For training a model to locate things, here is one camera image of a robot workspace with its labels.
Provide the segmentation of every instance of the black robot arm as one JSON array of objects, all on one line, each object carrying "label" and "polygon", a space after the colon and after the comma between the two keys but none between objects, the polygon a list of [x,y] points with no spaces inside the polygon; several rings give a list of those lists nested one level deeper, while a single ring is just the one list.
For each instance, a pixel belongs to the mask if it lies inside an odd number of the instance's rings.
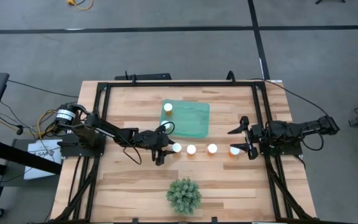
[{"label": "black robot arm", "polygon": [[266,151],[271,155],[276,154],[301,154],[300,143],[303,142],[305,136],[310,134],[319,134],[322,141],[322,135],[333,135],[339,131],[334,119],[330,116],[323,116],[317,120],[305,123],[288,123],[285,121],[270,121],[265,127],[255,124],[248,129],[248,117],[243,116],[240,120],[240,126],[228,134],[246,133],[245,144],[231,144],[245,152],[248,152],[249,159],[255,159],[258,152],[252,143],[260,143]]},{"label": "black robot arm", "polygon": [[60,129],[73,131],[82,146],[88,149],[97,149],[104,142],[99,141],[103,134],[114,139],[122,147],[135,147],[152,151],[152,160],[157,166],[164,163],[164,158],[172,151],[163,151],[162,148],[174,142],[165,132],[165,126],[159,126],[155,131],[139,132],[138,128],[118,128],[100,118],[98,112],[88,112],[78,104],[61,105],[57,111],[55,124]]}]

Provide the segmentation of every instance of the translucent green tray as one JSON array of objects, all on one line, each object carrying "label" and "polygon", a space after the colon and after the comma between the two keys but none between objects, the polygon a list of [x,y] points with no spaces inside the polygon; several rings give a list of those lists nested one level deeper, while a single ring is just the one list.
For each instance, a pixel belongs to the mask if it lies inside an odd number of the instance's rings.
[{"label": "translucent green tray", "polygon": [[[167,115],[163,109],[165,103],[173,106],[172,114]],[[209,128],[209,104],[182,100],[164,100],[161,105],[162,121],[172,121],[175,124],[173,135],[205,138]]]}]

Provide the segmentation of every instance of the wooden table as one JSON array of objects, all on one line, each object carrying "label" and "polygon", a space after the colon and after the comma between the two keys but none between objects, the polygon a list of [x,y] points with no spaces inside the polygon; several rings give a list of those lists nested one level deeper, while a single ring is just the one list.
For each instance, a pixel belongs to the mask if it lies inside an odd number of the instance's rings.
[{"label": "wooden table", "polygon": [[[96,85],[96,81],[86,81],[81,87],[78,103],[88,110],[93,107]],[[273,119],[291,121],[285,92],[269,83],[266,86]],[[228,154],[229,144],[244,142],[244,133],[227,134],[238,127],[240,117],[248,116],[251,125],[257,122],[251,87],[112,88],[107,121],[120,128],[153,130],[159,125],[164,99],[209,103],[211,114],[207,138],[170,136],[182,148],[196,145],[197,153],[193,157],[187,157],[186,152],[169,155],[160,167],[151,161],[150,151],[139,149],[143,159],[139,166],[122,153],[122,148],[112,139],[108,139],[105,154],[100,160],[91,221],[131,222],[135,217],[140,222],[210,222],[211,217],[218,217],[220,222],[275,220],[264,158],[259,156],[250,161],[246,153],[238,157],[229,157]],[[264,111],[261,95],[259,100]],[[206,146],[211,143],[218,145],[218,153],[214,156],[206,153]],[[74,157],[63,163],[51,218],[58,216],[67,205],[76,161]],[[307,213],[315,216],[303,164],[293,156],[282,156],[282,161],[289,191]],[[170,183],[183,177],[196,181],[203,196],[201,208],[192,217],[176,215],[165,198]],[[278,189],[277,193],[284,217],[283,198]],[[85,214],[87,196],[86,192],[80,218]]]}]

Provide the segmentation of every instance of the succulent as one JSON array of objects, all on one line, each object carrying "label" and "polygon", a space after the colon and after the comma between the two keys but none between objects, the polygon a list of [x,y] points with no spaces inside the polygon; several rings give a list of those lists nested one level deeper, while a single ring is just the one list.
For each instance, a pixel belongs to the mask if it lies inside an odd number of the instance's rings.
[{"label": "succulent", "polygon": [[167,200],[171,202],[171,207],[177,214],[194,214],[194,209],[201,206],[198,184],[185,178],[172,182],[167,192]]}]

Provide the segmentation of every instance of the yellow wire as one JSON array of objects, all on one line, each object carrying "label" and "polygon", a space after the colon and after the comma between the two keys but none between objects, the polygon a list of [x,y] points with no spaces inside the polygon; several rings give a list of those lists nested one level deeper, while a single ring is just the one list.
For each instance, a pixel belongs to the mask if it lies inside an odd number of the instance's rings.
[{"label": "yellow wire", "polygon": [[75,1],[73,1],[73,5],[74,5],[77,9],[79,9],[79,10],[88,10],[88,9],[92,8],[92,6],[93,6],[93,0],[91,0],[91,4],[89,4],[89,6],[86,7],[86,8],[78,7],[77,4],[75,4]]},{"label": "yellow wire", "polygon": [[43,115],[41,115],[40,119],[39,119],[38,122],[37,122],[38,136],[39,136],[40,139],[42,139],[42,135],[43,135],[43,134],[49,133],[49,132],[55,127],[55,125],[52,125],[52,127],[50,127],[49,129],[47,129],[45,132],[42,132],[42,133],[41,133],[41,129],[40,129],[41,120],[42,120],[42,118],[44,118],[44,116],[46,116],[46,115],[48,115],[48,114],[50,114],[50,113],[56,113],[56,111],[54,111],[54,110],[48,110],[48,111],[45,112]]},{"label": "yellow wire", "polygon": [[[10,129],[12,129],[12,130],[14,130],[14,131],[17,131],[16,129],[10,127],[9,125],[7,125],[7,124],[5,124],[5,123],[3,123],[2,121],[0,121],[0,123],[1,123],[2,125],[5,125],[7,128],[10,128]],[[29,133],[25,133],[25,132],[23,132],[23,133],[26,134],[26,135],[29,135],[29,136],[34,136],[34,135],[32,135],[32,134],[29,134]]]},{"label": "yellow wire", "polygon": [[[40,123],[41,123],[42,119],[43,119],[46,115],[48,115],[48,114],[50,114],[50,113],[56,113],[56,111],[55,111],[55,110],[48,110],[47,112],[45,112],[45,113],[40,117],[40,119],[39,119],[38,122],[37,122],[37,130],[38,130],[37,135],[38,135],[38,137],[39,137],[40,139],[42,139],[42,135],[48,134],[48,133],[55,127],[55,125],[53,125],[52,127],[48,128],[48,129],[47,129],[46,131],[44,131],[44,132],[41,132],[41,130],[40,130]],[[3,123],[2,121],[0,121],[0,123],[3,124],[4,126],[6,126],[6,127],[9,128],[9,129],[12,129],[12,130],[14,130],[14,131],[17,131],[17,129],[15,129],[15,128],[9,126],[8,124]],[[26,134],[26,135],[29,135],[29,136],[35,136],[35,134],[29,134],[29,133],[25,133],[25,132],[23,132],[23,133]]]}]

